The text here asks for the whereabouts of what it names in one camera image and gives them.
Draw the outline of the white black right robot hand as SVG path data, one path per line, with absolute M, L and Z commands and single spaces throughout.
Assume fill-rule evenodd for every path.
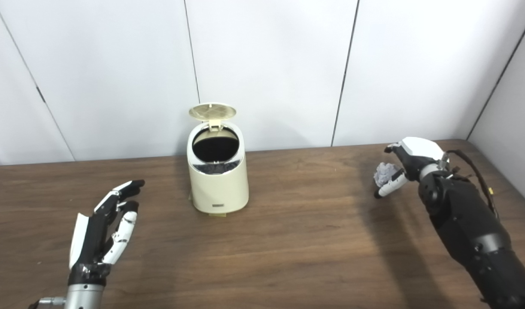
M 446 152 L 429 139 L 405 137 L 399 142 L 390 143 L 384 152 L 394 153 L 402 168 L 374 192 L 375 198 L 386 197 L 408 182 L 420 182 L 431 172 L 449 168 Z

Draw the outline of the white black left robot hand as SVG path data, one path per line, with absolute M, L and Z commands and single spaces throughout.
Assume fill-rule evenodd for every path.
M 136 226 L 140 205 L 131 198 L 145 184 L 143 179 L 125 182 L 110 190 L 91 215 L 78 213 L 69 255 L 69 286 L 106 285 Z

